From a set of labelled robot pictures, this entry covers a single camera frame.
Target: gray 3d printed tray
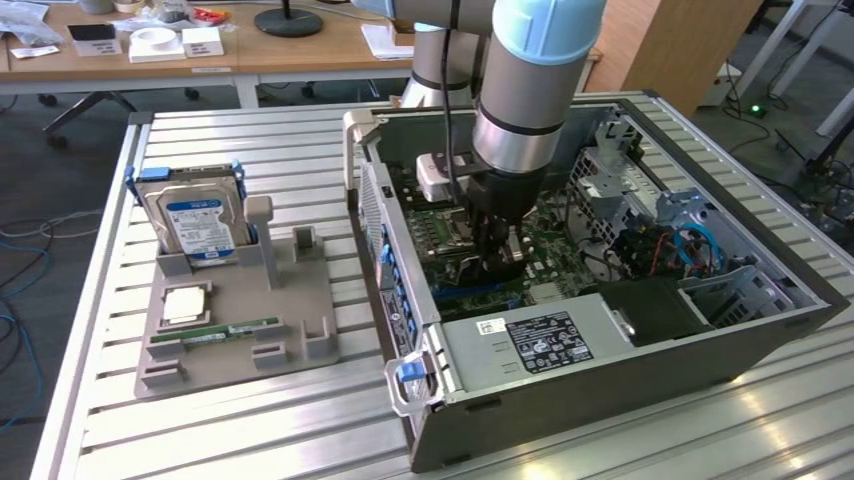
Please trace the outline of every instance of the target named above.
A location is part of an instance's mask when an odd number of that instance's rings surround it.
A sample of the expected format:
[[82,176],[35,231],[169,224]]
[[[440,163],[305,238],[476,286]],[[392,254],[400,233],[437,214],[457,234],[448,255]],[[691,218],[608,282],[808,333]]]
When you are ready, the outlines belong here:
[[[157,257],[135,369],[137,398],[185,393],[337,361],[322,240],[308,227],[294,229],[293,239],[269,241],[266,225],[258,222],[256,227],[258,244],[237,247],[236,263],[190,271],[183,255]],[[264,264],[265,248],[274,270]],[[202,296],[203,307],[189,317],[165,320],[163,300],[174,292]]]

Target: red cable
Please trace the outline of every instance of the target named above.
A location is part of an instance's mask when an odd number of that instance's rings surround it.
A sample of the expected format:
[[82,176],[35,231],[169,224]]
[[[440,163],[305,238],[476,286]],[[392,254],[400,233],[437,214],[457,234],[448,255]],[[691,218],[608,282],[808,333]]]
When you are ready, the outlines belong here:
[[669,235],[669,232],[661,233],[661,236],[657,238],[657,245],[655,246],[655,253],[652,254],[652,268],[649,269],[649,277],[655,273],[655,266],[657,265],[657,254],[661,252],[661,245],[664,244],[664,238]]

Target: metal workbench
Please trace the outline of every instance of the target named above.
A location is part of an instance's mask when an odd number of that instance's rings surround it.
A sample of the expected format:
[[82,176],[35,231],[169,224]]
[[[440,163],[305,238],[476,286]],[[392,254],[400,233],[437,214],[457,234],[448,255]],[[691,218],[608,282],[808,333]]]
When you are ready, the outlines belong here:
[[[664,102],[625,95],[854,298],[844,252]],[[163,113],[127,127],[31,478],[851,475],[854,308],[725,385],[442,471],[409,473],[342,197],[340,119],[360,106]],[[126,165],[233,159],[245,167],[249,194],[272,196],[273,235],[313,224],[326,239],[342,359],[312,371],[141,402],[133,398],[133,369],[155,244],[121,173]],[[649,154],[644,161],[669,187],[684,185],[665,159]]]

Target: black lamp base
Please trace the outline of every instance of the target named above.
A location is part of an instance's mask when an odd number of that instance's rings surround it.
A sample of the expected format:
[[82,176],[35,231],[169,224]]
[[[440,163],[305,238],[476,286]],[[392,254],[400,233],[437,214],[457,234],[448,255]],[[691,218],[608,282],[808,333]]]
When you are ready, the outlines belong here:
[[285,18],[284,9],[276,8],[254,16],[254,26],[276,37],[306,37],[322,28],[322,19],[305,10],[290,10],[290,18]]

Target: green circuit board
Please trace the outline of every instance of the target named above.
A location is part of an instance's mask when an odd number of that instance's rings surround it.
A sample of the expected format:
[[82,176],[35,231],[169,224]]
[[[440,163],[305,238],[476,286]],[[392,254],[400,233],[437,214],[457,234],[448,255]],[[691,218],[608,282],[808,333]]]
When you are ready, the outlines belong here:
[[460,262],[474,258],[470,228],[461,208],[430,204],[416,189],[404,193],[404,215],[421,267],[444,321],[486,315],[574,296],[598,280],[577,255],[564,229],[560,203],[550,192],[540,195],[524,219],[522,248],[528,250],[524,274],[509,282],[460,288]]

